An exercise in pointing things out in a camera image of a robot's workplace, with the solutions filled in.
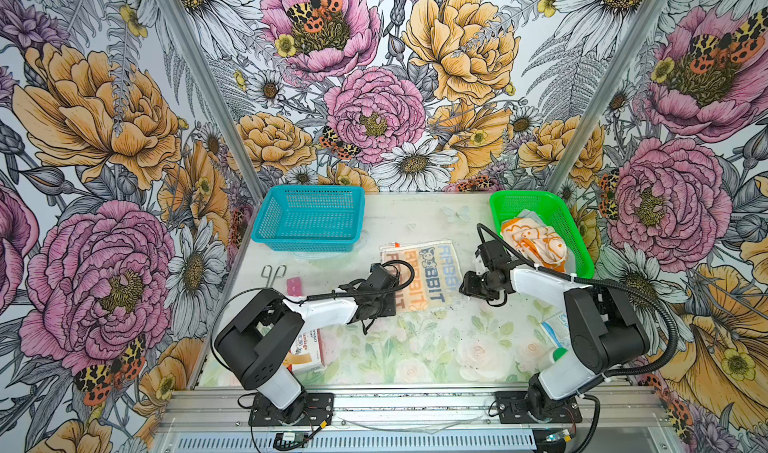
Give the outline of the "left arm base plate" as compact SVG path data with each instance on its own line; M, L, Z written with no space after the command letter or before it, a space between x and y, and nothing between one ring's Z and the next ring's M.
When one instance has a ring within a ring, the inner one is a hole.
M285 409L277 408L264 395L256 393L249 410L248 425L310 426L332 423L335 395L332 393L303 392Z

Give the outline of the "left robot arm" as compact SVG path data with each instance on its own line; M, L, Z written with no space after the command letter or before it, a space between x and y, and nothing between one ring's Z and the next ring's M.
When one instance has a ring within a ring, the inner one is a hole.
M292 423L306 404L305 388L284 365L295 340L312 330L355 323L367 334L376 320L396 315L396 293L415 279L413 266L395 259L373 263L366 278L303 299L272 287L253 288L254 296L217 333L214 356L244 389L255 390Z

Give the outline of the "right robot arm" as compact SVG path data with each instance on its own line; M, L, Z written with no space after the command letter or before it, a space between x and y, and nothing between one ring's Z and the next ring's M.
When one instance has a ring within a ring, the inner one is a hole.
M555 307L567 319L569 346L529 380L525 411L533 419L550 419L569 400L613 377L658 370L677 353L679 327L658 300L616 281L557 272L524 257L486 225L479 223L476 228L480 238L476 258L483 269L465 274L461 293L494 307L505 305L513 294L528 295ZM635 310L638 304L659 314L667 342L655 360L630 367L629 362L646 355L651 347Z

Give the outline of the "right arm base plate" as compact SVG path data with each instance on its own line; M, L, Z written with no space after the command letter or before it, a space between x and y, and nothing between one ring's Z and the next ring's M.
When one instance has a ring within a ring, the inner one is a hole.
M537 391L497 391L494 396L502 424L579 424L583 421L574 397L552 400Z

